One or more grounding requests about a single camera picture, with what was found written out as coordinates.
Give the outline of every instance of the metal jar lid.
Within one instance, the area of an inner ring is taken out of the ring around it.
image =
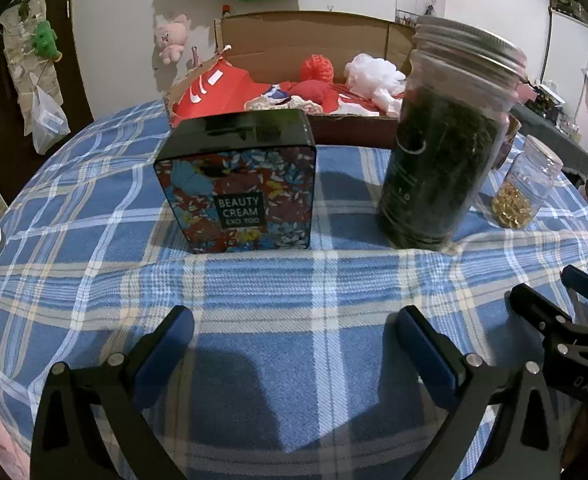
[[[417,20],[415,39],[417,43],[430,41],[474,54],[507,73],[521,79],[525,77],[525,53],[487,30],[445,18],[421,16]]]

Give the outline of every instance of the black box lid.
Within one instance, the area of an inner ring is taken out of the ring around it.
[[[156,160],[276,146],[315,146],[302,110],[261,110],[181,121]]]

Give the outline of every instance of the blue gripper pad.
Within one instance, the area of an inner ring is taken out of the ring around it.
[[[588,274],[573,265],[565,267],[560,273],[560,280],[567,288],[572,288],[588,299]]]
[[[191,311],[185,307],[174,308],[182,310],[136,373],[132,404],[138,411],[156,402],[194,335],[194,316]]]
[[[423,315],[414,306],[402,309],[396,318],[396,334],[401,347],[409,354],[411,362],[423,379],[431,399],[440,408],[453,411],[458,406],[456,374],[440,351],[432,343],[423,327],[415,319]],[[435,330],[432,337],[441,336]]]

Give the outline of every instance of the pink plush toy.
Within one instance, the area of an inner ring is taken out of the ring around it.
[[[181,14],[172,23],[159,25],[154,31],[156,44],[163,49],[159,56],[163,63],[176,63],[183,55],[187,41],[187,16]]]

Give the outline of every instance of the white plastic bag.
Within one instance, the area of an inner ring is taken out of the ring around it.
[[[369,54],[358,54],[347,63],[345,77],[347,87],[365,99],[371,99],[378,88],[385,88],[390,96],[405,91],[405,74],[394,63]]]
[[[381,110],[384,110],[387,117],[398,119],[401,116],[401,108],[403,107],[402,99],[394,99],[387,88],[379,86],[374,90],[372,102]]]
[[[45,152],[68,133],[68,118],[53,98],[36,87],[32,97],[32,140],[36,153]]]

